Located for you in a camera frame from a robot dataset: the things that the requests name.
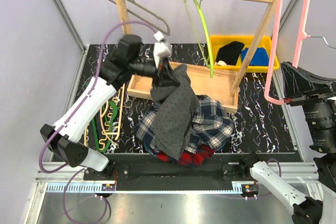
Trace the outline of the grey dotted skirt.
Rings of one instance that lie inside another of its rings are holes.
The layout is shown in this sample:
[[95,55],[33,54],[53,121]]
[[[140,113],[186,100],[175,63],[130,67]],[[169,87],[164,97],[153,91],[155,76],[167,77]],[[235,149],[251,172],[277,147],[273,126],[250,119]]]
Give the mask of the grey dotted skirt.
[[153,121],[156,145],[178,160],[190,142],[192,116],[200,106],[191,87],[187,65],[181,64],[168,76],[163,73],[154,80],[150,94],[159,104]]

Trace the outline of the wooden hanger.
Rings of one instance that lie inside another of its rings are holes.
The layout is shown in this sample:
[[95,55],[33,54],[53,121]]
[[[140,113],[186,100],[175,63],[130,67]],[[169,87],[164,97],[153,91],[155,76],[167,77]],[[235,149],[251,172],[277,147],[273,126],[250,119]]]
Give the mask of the wooden hanger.
[[116,95],[114,95],[112,98],[109,99],[109,100],[112,100],[119,109],[117,118],[114,121],[115,127],[112,133],[112,135],[114,136],[114,139],[116,140],[116,143],[119,139],[120,132],[121,132],[121,121],[122,121],[122,111],[123,111],[123,106],[124,106],[124,96],[125,96],[125,84],[120,88],[120,90],[116,93]]

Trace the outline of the navy plaid skirt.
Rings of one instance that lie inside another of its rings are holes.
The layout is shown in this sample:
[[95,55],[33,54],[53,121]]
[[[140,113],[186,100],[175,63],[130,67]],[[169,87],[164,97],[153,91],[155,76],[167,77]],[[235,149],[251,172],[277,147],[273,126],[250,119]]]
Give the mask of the navy plaid skirt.
[[160,109],[154,103],[144,114],[134,130],[152,154],[166,154],[180,159],[187,151],[195,154],[202,145],[212,151],[221,149],[234,131],[234,123],[217,100],[199,95],[199,105],[187,115],[184,112]]

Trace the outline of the cream wavy hanger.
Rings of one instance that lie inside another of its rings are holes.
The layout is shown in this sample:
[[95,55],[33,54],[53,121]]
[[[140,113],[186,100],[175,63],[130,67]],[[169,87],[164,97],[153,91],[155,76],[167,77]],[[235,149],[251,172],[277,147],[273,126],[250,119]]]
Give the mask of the cream wavy hanger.
[[120,88],[115,96],[107,100],[98,111],[101,135],[96,118],[86,126],[83,132],[83,143],[88,146],[89,126],[92,126],[93,140],[95,148],[101,153],[106,152],[111,146],[117,147],[117,140],[121,132],[122,110],[124,105],[125,84]]

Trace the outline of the red plaid skirt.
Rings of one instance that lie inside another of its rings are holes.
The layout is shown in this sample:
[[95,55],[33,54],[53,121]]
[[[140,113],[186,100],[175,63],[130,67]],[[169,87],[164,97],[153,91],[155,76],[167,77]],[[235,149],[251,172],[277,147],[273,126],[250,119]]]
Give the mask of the red plaid skirt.
[[212,157],[214,153],[215,151],[205,144],[200,145],[196,153],[184,151],[179,159],[174,159],[165,154],[163,151],[153,151],[153,155],[163,162],[174,162],[182,166],[190,167],[200,166],[207,158]]

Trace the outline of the pink hanger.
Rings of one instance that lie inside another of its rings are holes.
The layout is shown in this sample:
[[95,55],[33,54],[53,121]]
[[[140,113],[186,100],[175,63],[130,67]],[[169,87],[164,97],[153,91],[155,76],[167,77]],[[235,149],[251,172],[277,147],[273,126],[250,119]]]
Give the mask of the pink hanger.
[[[268,72],[267,72],[266,85],[265,85],[265,91],[264,91],[265,99],[268,102],[276,104],[276,105],[283,105],[286,102],[286,100],[284,99],[278,100],[278,99],[272,98],[269,95],[272,74],[274,71],[273,65],[274,65],[275,56],[276,56],[278,34],[279,34],[279,29],[280,29],[280,15],[281,15],[281,10],[282,10],[282,3],[283,3],[283,0],[276,1],[275,23],[274,23],[274,29],[273,29],[273,37],[272,37],[271,51],[270,51],[270,56],[269,56]],[[310,5],[310,0],[303,0],[300,24],[299,24],[299,29],[298,29],[298,36],[297,36],[297,41],[296,41],[295,54],[293,56],[293,61],[292,61],[292,66],[295,68],[298,68],[302,43],[305,39],[310,37],[305,32],[309,5]]]

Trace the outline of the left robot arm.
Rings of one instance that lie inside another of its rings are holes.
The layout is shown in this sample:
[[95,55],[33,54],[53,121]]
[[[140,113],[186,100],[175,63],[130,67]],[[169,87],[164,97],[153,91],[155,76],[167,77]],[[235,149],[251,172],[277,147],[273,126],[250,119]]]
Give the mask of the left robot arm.
[[161,69],[160,60],[170,54],[163,34],[154,34],[155,45],[159,52],[153,60],[144,60],[140,54],[141,37],[133,34],[124,35],[118,47],[97,68],[96,76],[72,105],[72,107],[53,125],[44,124],[40,133],[45,141],[44,150],[50,150],[71,167],[83,166],[95,170],[103,180],[113,175],[109,159],[80,143],[87,124],[101,109],[103,104],[113,97],[134,74],[155,77]]

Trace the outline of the blue cloth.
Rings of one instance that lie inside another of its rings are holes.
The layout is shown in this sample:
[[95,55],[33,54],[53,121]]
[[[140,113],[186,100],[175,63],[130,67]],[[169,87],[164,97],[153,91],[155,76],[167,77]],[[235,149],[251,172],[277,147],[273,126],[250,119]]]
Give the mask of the blue cloth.
[[265,48],[260,47],[257,48],[255,54],[250,62],[250,66],[268,66],[269,64],[269,57]]

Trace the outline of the wooden clothes rack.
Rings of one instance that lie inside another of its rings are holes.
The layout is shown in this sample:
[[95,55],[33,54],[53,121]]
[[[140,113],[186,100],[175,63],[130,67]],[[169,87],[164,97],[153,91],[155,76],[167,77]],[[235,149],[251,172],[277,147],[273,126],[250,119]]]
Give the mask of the wooden clothes rack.
[[[127,9],[125,0],[115,0],[118,7],[120,19],[123,22],[129,20],[129,10]],[[249,45],[247,55],[243,60],[238,71],[230,71],[221,67],[214,66],[212,57],[211,42],[207,41],[208,59],[210,64],[208,67],[197,65],[188,65],[187,74],[191,79],[191,87],[197,95],[206,94],[211,98],[218,100],[229,113],[235,113],[238,108],[238,87],[244,77],[249,64],[258,48],[266,28],[272,18],[278,17],[277,6],[281,0],[242,0],[251,2],[266,3],[268,6],[264,12],[261,22],[254,34]]]

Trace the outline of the black cloth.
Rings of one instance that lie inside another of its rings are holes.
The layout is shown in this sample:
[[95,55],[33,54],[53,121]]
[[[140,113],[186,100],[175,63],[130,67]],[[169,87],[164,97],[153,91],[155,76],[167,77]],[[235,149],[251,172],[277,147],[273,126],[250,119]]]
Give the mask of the black cloth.
[[245,44],[233,41],[222,46],[217,53],[215,63],[219,66],[235,66]]

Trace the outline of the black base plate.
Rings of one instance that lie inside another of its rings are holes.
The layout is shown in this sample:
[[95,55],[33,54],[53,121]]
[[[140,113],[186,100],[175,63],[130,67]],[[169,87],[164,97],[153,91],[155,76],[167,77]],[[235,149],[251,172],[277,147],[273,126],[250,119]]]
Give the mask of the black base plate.
[[231,193],[252,197],[259,192],[248,166],[258,158],[251,154],[214,154],[197,167],[165,163],[149,154],[109,154],[108,158],[112,162],[109,176],[90,168],[84,180],[107,182],[115,178],[119,193]]

